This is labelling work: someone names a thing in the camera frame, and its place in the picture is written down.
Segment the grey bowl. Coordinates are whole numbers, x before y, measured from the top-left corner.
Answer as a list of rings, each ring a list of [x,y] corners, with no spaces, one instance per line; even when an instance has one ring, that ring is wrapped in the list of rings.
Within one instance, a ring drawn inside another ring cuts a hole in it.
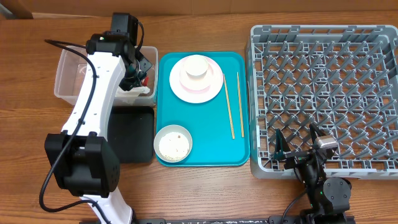
[[[172,125],[168,125],[163,127],[160,131],[157,132],[157,134],[155,135],[154,138],[154,150],[156,155],[163,161],[165,162],[171,162],[171,161],[166,161],[160,154],[159,152],[159,141],[162,137],[164,137],[167,133],[171,133],[171,132],[178,132],[178,133],[182,133],[183,135],[185,135],[188,138],[188,141],[190,143],[190,150],[188,155],[190,154],[192,147],[193,147],[193,139],[191,134],[189,133],[189,131],[187,129],[185,129],[183,126],[179,126],[176,124],[172,124]]]

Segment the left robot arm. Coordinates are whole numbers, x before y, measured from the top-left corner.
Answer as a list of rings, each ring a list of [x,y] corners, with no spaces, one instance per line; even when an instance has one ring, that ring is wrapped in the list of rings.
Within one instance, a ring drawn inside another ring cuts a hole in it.
[[[134,210],[118,189],[120,161],[111,149],[108,123],[118,89],[141,86],[149,62],[141,54],[142,42],[129,31],[94,34],[86,42],[85,79],[74,109],[58,134],[48,134],[45,151],[51,168],[39,193],[46,212],[60,212],[88,203],[100,223],[137,223]],[[58,208],[47,207],[44,193],[51,177],[61,189],[79,200]]]

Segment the rice pile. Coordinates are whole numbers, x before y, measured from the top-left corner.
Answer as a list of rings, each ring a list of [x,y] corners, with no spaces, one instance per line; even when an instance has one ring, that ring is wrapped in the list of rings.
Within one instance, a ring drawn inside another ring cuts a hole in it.
[[[182,133],[167,133],[159,141],[159,152],[166,161],[181,161],[188,155],[189,150],[188,138]]]

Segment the red sauce packet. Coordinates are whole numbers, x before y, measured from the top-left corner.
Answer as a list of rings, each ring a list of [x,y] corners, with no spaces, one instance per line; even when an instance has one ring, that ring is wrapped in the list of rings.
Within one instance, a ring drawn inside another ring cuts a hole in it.
[[[149,82],[149,77],[145,77],[145,79],[143,79],[143,81],[141,82],[143,86],[147,86]]]

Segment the white tissue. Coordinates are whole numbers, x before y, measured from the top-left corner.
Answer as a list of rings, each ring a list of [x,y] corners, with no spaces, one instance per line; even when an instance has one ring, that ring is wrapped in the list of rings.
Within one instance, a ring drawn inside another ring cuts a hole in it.
[[[147,86],[139,86],[132,88],[129,91],[124,91],[120,86],[116,90],[115,97],[137,97],[140,94],[148,94],[150,92],[150,88]]]

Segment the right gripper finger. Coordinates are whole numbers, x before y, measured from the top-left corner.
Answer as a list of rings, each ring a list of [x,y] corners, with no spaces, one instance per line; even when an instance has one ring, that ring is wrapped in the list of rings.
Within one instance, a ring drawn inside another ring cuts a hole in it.
[[[273,159],[285,159],[284,154],[286,152],[290,152],[291,149],[282,134],[282,131],[280,129],[276,129],[275,131],[275,150],[274,154],[272,156]]]
[[[312,139],[316,139],[317,137],[326,136],[326,133],[322,131],[315,123],[310,123],[310,135]]]

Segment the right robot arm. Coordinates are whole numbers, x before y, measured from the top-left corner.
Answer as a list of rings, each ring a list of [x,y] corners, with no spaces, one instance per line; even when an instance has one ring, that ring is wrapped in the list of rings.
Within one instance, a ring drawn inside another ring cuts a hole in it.
[[[307,151],[292,151],[282,131],[275,131],[276,143],[273,160],[283,161],[285,169],[292,169],[303,184],[303,192],[293,199],[284,210],[280,223],[354,223],[354,218],[345,214],[349,210],[352,185],[348,179],[327,177],[323,164],[331,159],[338,148],[337,140],[311,123],[312,145]],[[303,209],[297,216],[287,216],[293,205],[304,195],[310,208]]]

